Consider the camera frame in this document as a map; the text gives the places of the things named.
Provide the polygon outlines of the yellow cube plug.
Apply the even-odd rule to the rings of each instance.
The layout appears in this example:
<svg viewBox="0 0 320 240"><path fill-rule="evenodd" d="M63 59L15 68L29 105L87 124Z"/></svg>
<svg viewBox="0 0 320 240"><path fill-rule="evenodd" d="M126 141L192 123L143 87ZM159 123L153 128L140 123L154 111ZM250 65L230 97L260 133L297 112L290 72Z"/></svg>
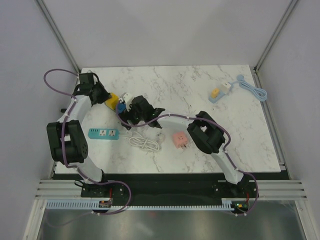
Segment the yellow cube plug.
<svg viewBox="0 0 320 240"><path fill-rule="evenodd" d="M119 97L114 94L113 92L110 93L110 98L107 99L104 104L110 108L111 110L115 111L116 110L116 106L119 102Z"/></svg>

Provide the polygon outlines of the pink cube socket adapter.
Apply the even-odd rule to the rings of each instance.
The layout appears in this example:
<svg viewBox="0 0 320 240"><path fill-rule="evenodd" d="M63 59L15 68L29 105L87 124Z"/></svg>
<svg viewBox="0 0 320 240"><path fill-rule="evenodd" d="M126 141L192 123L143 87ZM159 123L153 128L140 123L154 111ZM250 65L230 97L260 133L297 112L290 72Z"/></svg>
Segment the pink cube socket adapter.
<svg viewBox="0 0 320 240"><path fill-rule="evenodd" d="M188 138L184 131L176 132L172 135L172 140L177 149L185 148L188 144Z"/></svg>

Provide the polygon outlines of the teal power strip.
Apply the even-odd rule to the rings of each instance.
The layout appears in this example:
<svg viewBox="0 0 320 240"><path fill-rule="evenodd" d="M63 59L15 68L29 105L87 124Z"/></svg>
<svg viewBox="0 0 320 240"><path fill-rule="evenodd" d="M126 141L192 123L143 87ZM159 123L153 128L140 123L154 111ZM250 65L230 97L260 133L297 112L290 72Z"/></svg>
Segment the teal power strip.
<svg viewBox="0 0 320 240"><path fill-rule="evenodd" d="M118 140L119 130L115 128L90 128L88 137L92 140Z"/></svg>

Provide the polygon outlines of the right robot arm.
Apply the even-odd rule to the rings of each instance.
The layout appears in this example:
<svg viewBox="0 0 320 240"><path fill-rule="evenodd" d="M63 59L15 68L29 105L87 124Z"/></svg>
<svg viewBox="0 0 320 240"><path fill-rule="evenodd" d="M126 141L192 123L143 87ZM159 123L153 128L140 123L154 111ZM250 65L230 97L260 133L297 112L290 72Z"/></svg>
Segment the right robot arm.
<svg viewBox="0 0 320 240"><path fill-rule="evenodd" d="M185 116L164 108L153 107L142 95L130 98L124 94L115 107L116 116L127 130L149 126L187 133L196 147L210 155L222 170L229 191L235 197L247 191L247 173L240 170L227 152L231 135L205 111L195 116Z"/></svg>

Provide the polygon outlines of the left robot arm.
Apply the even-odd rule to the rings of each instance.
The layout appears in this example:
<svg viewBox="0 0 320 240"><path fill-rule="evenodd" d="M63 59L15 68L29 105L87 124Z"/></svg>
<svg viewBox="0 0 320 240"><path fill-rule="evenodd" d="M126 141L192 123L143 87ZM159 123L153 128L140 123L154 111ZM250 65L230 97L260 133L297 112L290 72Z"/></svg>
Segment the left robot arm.
<svg viewBox="0 0 320 240"><path fill-rule="evenodd" d="M85 183L93 184L92 191L99 197L110 191L108 182L102 180L104 172L89 157L89 147L81 123L92 106L103 104L112 95L105 89L94 72L77 75L79 83L73 93L52 90L70 97L70 104L62 117L46 126L51 157L68 169L74 169Z"/></svg>

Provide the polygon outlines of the blue cube plug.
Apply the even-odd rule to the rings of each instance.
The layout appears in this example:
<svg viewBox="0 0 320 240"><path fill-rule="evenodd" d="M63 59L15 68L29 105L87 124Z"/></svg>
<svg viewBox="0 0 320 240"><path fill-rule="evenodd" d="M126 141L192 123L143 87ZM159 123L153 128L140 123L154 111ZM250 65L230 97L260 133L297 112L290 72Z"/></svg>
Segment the blue cube plug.
<svg viewBox="0 0 320 240"><path fill-rule="evenodd" d="M116 110L117 110L118 114L121 114L122 112L124 112L126 110L126 104L122 103L122 102L118 103Z"/></svg>

